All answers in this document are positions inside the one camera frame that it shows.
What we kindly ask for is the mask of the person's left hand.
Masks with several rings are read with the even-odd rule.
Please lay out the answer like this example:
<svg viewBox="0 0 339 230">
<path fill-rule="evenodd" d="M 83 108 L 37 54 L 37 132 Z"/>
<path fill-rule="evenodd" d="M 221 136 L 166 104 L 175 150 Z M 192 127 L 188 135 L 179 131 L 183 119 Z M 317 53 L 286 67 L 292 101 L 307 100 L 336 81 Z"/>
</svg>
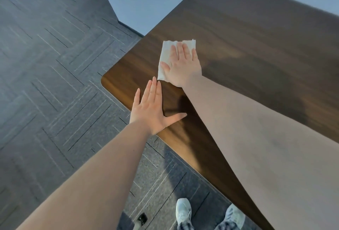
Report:
<svg viewBox="0 0 339 230">
<path fill-rule="evenodd" d="M 159 133 L 170 125 L 164 124 L 164 118 L 166 116 L 163 114 L 161 82 L 157 81 L 155 102 L 152 104 L 147 103 L 147 85 L 143 95 L 140 96 L 140 105 L 137 108 L 133 108 L 132 105 L 130 121 L 127 128 L 131 133 L 137 136 L 143 135 L 149 137 Z"/>
</svg>

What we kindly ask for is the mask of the person's right hand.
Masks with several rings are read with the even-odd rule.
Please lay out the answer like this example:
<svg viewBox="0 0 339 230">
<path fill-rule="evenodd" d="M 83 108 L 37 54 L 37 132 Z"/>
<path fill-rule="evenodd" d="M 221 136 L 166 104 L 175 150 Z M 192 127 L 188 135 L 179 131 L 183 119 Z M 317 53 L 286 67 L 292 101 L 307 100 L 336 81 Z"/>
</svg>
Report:
<svg viewBox="0 0 339 230">
<path fill-rule="evenodd" d="M 201 76 L 202 68 L 199 64 L 191 64 L 192 55 L 189 52 L 187 44 L 183 44 L 184 49 L 184 59 L 178 60 L 178 53 L 174 45 L 171 46 L 170 54 L 170 64 L 171 67 L 170 73 L 167 77 L 169 83 L 176 87 L 183 88 L 186 82 L 194 75 Z"/>
</svg>

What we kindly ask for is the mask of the white paper towel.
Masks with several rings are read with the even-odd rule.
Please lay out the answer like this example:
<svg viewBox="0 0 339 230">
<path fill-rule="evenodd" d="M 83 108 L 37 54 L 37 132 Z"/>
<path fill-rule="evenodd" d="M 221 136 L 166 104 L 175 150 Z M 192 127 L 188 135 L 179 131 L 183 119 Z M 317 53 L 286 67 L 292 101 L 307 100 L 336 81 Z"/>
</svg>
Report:
<svg viewBox="0 0 339 230">
<path fill-rule="evenodd" d="M 190 52 L 190 54 L 192 54 L 192 49 L 196 48 L 196 40 L 195 39 L 183 40 L 181 42 L 183 44 L 184 43 L 187 44 L 187 46 L 189 48 L 189 52 Z M 161 67 L 160 62 L 164 62 L 168 65 L 170 64 L 170 62 L 171 62 L 171 60 L 170 60 L 171 46 L 174 45 L 175 48 L 176 48 L 176 52 L 178 53 L 177 43 L 178 43 L 178 41 L 163 41 L 162 50 L 161 50 L 160 59 L 159 59 L 157 80 L 169 82 L 167 80 L 167 77 L 165 76 L 165 72 L 164 72 L 163 68 Z"/>
</svg>

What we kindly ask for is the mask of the person's left forearm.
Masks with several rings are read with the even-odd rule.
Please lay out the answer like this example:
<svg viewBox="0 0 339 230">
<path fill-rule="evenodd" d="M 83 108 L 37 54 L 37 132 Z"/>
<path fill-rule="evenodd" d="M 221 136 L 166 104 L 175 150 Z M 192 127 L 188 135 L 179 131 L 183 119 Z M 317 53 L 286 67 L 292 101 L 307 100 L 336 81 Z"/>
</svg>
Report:
<svg viewBox="0 0 339 230">
<path fill-rule="evenodd" d="M 146 141 L 157 126 L 145 119 L 131 122 L 16 230 L 116 230 Z"/>
</svg>

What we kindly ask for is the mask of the person's right forearm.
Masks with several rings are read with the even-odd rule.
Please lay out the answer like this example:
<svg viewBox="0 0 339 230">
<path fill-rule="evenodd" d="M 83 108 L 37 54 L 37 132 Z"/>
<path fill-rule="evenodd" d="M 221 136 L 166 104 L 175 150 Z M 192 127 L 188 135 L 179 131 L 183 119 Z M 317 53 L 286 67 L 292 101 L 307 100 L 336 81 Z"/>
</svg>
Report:
<svg viewBox="0 0 339 230">
<path fill-rule="evenodd" d="M 339 230 L 339 144 L 201 75 L 181 86 L 275 230 Z"/>
</svg>

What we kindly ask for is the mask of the white left sneaker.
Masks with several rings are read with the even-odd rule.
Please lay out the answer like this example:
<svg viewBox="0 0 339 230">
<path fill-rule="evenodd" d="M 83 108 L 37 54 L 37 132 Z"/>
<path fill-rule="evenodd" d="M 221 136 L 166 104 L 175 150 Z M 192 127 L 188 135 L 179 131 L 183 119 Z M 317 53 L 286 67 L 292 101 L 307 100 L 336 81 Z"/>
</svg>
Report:
<svg viewBox="0 0 339 230">
<path fill-rule="evenodd" d="M 176 202 L 177 230 L 194 230 L 192 225 L 192 208 L 187 198 L 180 198 Z"/>
</svg>

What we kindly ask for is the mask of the white sneaker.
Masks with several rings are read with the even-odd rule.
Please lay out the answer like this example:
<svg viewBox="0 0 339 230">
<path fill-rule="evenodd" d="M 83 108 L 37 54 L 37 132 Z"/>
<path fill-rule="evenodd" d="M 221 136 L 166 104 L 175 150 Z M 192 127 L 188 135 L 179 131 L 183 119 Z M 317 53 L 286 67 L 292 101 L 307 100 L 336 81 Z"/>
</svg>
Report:
<svg viewBox="0 0 339 230">
<path fill-rule="evenodd" d="M 225 217 L 223 221 L 231 221 L 234 222 L 239 228 L 243 228 L 245 223 L 246 216 L 245 214 L 238 209 L 234 204 L 231 204 L 225 213 Z"/>
<path fill-rule="evenodd" d="M 192 225 L 192 208 L 187 198 L 180 198 L 176 202 L 177 230 L 194 230 Z"/>
</svg>

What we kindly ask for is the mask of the white right sneaker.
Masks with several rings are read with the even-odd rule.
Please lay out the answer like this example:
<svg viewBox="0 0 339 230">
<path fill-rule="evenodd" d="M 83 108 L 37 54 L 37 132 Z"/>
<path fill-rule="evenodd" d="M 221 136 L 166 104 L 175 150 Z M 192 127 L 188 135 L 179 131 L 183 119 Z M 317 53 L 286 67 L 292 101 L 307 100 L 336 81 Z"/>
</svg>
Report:
<svg viewBox="0 0 339 230">
<path fill-rule="evenodd" d="M 239 228 L 243 228 L 245 223 L 246 216 L 245 214 L 238 209 L 234 204 L 231 204 L 225 213 L 225 217 L 223 221 L 231 221 L 234 222 Z"/>
</svg>

